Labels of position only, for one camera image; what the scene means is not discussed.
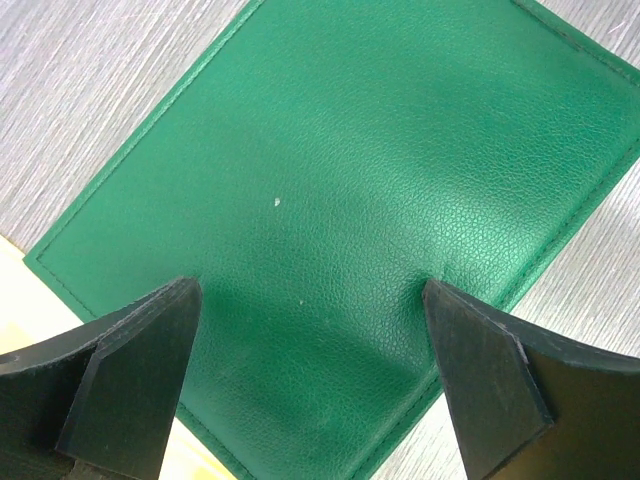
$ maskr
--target green mat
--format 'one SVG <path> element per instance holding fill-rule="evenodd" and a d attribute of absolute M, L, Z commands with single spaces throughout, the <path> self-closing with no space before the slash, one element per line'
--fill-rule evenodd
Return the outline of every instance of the green mat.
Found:
<path fill-rule="evenodd" d="M 86 321 L 197 276 L 182 420 L 240 478 L 367 477 L 440 393 L 425 281 L 512 308 L 639 84 L 529 0 L 252 2 L 26 262 Z"/>

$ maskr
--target stitched edge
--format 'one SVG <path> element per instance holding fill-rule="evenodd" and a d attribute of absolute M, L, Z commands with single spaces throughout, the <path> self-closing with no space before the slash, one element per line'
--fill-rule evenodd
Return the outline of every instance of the stitched edge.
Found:
<path fill-rule="evenodd" d="M 233 35 L 235 35 L 237 33 L 237 31 L 246 23 L 246 21 L 251 17 L 251 15 L 253 15 L 253 13 L 255 13 L 255 11 L 258 9 L 258 7 L 260 7 L 260 5 L 262 5 L 264 3 L 264 1 L 265 0 L 256 0 L 255 4 L 250 5 L 245 9 L 246 12 L 245 11 L 241 12 L 241 14 L 240 14 L 241 16 L 239 17 L 239 19 L 237 20 L 237 23 L 233 26 L 233 28 L 231 30 L 229 30 L 229 32 L 225 33 L 225 35 L 221 38 L 221 40 L 218 43 L 218 45 L 216 46 L 216 48 L 214 48 L 211 51 L 211 53 L 205 58 L 205 60 L 203 60 L 203 62 L 200 63 L 197 66 L 197 68 L 187 77 L 187 80 L 185 81 L 185 83 L 180 86 L 180 88 L 173 94 L 172 97 L 170 97 L 170 100 L 165 105 L 163 105 L 163 107 L 158 112 L 156 112 L 153 115 L 153 117 L 151 118 L 151 121 L 149 122 L 149 124 L 145 125 L 145 127 L 140 131 L 140 133 L 138 133 L 134 137 L 134 140 L 132 141 L 131 145 L 129 145 L 122 153 L 118 154 L 118 159 L 114 162 L 113 166 L 104 173 L 102 178 L 98 182 L 96 182 L 95 185 L 93 185 L 90 190 L 87 191 L 86 195 L 83 195 L 83 201 L 78 205 L 78 208 L 73 212 L 72 215 L 69 216 L 69 218 L 63 224 L 60 225 L 60 227 L 56 228 L 56 231 L 55 231 L 54 235 L 48 240 L 48 242 L 44 245 L 44 247 L 42 247 L 42 249 L 36 255 L 35 259 L 38 260 L 40 266 L 45 271 L 47 271 L 57 281 L 57 283 L 59 283 L 89 313 L 91 313 L 91 311 L 73 294 L 73 292 L 71 290 L 69 290 L 66 287 L 66 285 L 64 283 L 62 283 L 55 276 L 55 274 L 53 274 L 53 272 L 51 272 L 47 268 L 47 266 L 44 263 L 40 262 L 40 257 L 45 253 L 47 248 L 49 248 L 49 246 L 53 243 L 53 241 L 56 239 L 58 234 L 69 224 L 69 222 L 71 220 L 73 220 L 73 218 L 81 210 L 82 206 L 86 203 L 86 201 L 115 172 L 115 170 L 120 166 L 120 164 L 123 162 L 123 160 L 137 146 L 137 144 L 140 142 L 140 140 L 142 140 L 142 138 L 144 138 L 144 136 L 157 123 L 157 121 L 162 117 L 162 115 L 164 115 L 164 113 L 173 105 L 173 103 L 187 89 L 187 87 L 189 87 L 191 85 L 191 83 L 196 79 L 196 77 L 200 74 L 200 72 L 211 62 L 211 60 L 213 60 L 213 58 L 218 54 L 218 52 L 220 52 L 222 47 L 231 39 L 231 37 L 233 37 Z M 627 72 L 625 72 L 624 70 L 622 70 L 620 68 L 617 68 L 615 65 L 611 64 L 608 61 L 608 59 L 599 56 L 595 52 L 592 52 L 591 50 L 585 48 L 584 45 L 581 45 L 581 44 L 575 42 L 574 39 L 571 38 L 566 32 L 563 32 L 563 31 L 559 30 L 557 27 L 555 27 L 555 26 L 551 25 L 549 22 L 545 21 L 545 19 L 542 18 L 540 15 L 536 14 L 535 12 L 533 12 L 529 8 L 530 5 L 526 5 L 524 2 L 521 2 L 520 0 L 511 0 L 511 1 L 514 3 L 514 5 L 520 7 L 525 12 L 529 13 L 537 21 L 539 21 L 540 23 L 545 25 L 551 31 L 553 31 L 554 33 L 558 34 L 562 38 L 563 41 L 565 41 L 566 43 L 571 44 L 573 47 L 577 47 L 580 51 L 587 53 L 589 56 L 591 56 L 592 58 L 594 58 L 598 62 L 602 63 L 604 66 L 606 66 L 607 68 L 609 68 L 613 72 L 615 72 L 618 75 L 620 75 L 623 78 L 625 78 L 625 80 L 627 80 L 631 85 L 633 85 L 635 87 L 640 87 L 640 84 L 635 81 L 634 77 L 628 75 Z M 548 10 L 548 9 L 546 9 L 544 7 L 542 7 L 542 8 L 545 10 L 545 12 L 544 12 L 545 14 L 547 14 L 547 15 L 550 14 L 550 15 L 553 15 L 554 17 L 557 17 L 550 10 Z M 524 270 L 522 275 L 520 275 L 520 277 L 515 280 L 515 282 L 512 284 L 512 286 L 509 288 L 509 290 L 500 298 L 500 300 L 498 301 L 498 308 L 503 308 L 504 305 L 506 303 L 508 303 L 508 301 L 510 300 L 509 297 L 514 295 L 517 292 L 517 290 L 519 290 L 523 286 L 523 284 L 527 281 L 527 279 L 530 276 L 530 274 L 532 273 L 532 271 L 540 266 L 540 264 L 544 260 L 544 257 L 546 256 L 547 252 L 549 252 L 550 250 L 552 250 L 553 247 L 556 246 L 556 243 L 558 242 L 558 240 L 564 234 L 566 234 L 568 229 L 569 229 L 569 227 L 572 226 L 572 222 L 585 210 L 585 208 L 590 204 L 591 200 L 594 197 L 596 197 L 599 193 L 601 193 L 600 190 L 607 183 L 607 181 L 611 179 L 613 174 L 616 173 L 617 168 L 623 163 L 623 160 L 628 159 L 628 156 L 631 155 L 635 151 L 635 149 L 638 148 L 639 145 L 640 145 L 640 138 L 636 139 L 632 143 L 632 145 L 629 147 L 629 149 L 625 152 L 625 154 L 612 164 L 610 169 L 603 175 L 603 178 L 601 179 L 601 181 L 591 190 L 591 192 L 581 202 L 581 204 L 574 211 L 574 213 L 558 229 L 558 231 L 554 235 L 554 237 L 551 240 L 549 240 L 549 242 L 547 242 L 547 244 L 543 247 L 543 249 L 540 251 L 540 253 L 538 253 L 537 255 L 535 255 L 533 257 L 533 259 L 531 260 L 529 266 Z M 392 435 L 394 435 L 396 433 L 396 430 L 404 423 L 404 421 L 407 419 L 407 417 L 409 417 L 410 414 L 412 414 L 416 409 L 418 409 L 418 407 L 420 406 L 420 404 L 422 403 L 424 398 L 427 396 L 427 394 L 429 394 L 431 392 L 431 387 L 435 383 L 436 383 L 435 381 L 432 381 L 432 382 L 429 383 L 429 385 L 425 388 L 424 392 L 420 395 L 420 397 L 418 397 L 418 399 L 407 409 L 407 411 L 402 415 L 401 419 L 382 438 L 382 440 L 377 445 L 377 447 L 373 449 L 372 453 L 354 471 L 353 475 L 350 477 L 351 479 L 355 479 L 360 473 L 362 473 L 362 470 L 364 470 L 365 467 L 367 467 L 368 463 L 383 448 L 389 446 L 389 441 L 388 440 L 390 439 L 390 437 L 392 437 Z M 182 407 L 182 409 L 184 409 L 184 411 L 190 416 L 190 418 L 195 423 L 197 423 L 200 427 L 202 427 L 202 429 L 205 430 L 216 441 L 216 443 L 219 446 L 219 448 L 221 448 L 223 450 L 223 453 L 228 455 L 229 458 L 231 458 L 233 461 L 236 462 L 236 465 L 235 465 L 236 467 L 240 467 L 240 468 L 244 469 L 243 473 L 248 475 L 249 478 L 257 480 L 256 477 L 254 477 L 251 474 L 251 472 L 249 472 L 249 470 L 240 461 L 238 461 L 237 458 L 222 444 L 222 442 L 220 442 L 218 440 L 218 438 L 184 404 L 182 404 L 182 402 L 179 402 L 179 405 Z"/>

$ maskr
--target wood grain surface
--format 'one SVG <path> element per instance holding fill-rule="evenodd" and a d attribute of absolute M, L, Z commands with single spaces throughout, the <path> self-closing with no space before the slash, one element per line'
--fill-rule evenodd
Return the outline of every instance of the wood grain surface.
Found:
<path fill-rule="evenodd" d="M 246 0 L 0 0 L 0 234 L 28 250 Z M 542 2 L 640 67 L 640 2 Z M 640 162 L 514 313 L 640 356 Z M 461 479 L 443 398 L 377 479 Z"/>

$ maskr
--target yellow object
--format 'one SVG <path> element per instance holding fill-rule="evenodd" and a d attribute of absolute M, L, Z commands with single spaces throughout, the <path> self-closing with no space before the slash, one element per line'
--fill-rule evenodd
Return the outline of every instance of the yellow object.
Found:
<path fill-rule="evenodd" d="M 78 317 L 22 263 L 23 256 L 0 236 L 0 354 L 42 342 L 82 325 Z M 178 419 L 174 419 L 160 479 L 233 480 L 234 477 Z"/>

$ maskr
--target gray tabletop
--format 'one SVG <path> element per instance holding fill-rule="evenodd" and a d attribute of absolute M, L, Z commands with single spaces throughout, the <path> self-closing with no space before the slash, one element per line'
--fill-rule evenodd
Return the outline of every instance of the gray tabletop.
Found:
<path fill-rule="evenodd" d="M 28 250 L 245 0 L 0 0 L 0 235 Z M 543 0 L 640 67 L 638 0 Z M 640 356 L 640 162 L 514 313 Z M 464 471 L 440 398 L 378 479 Z"/>

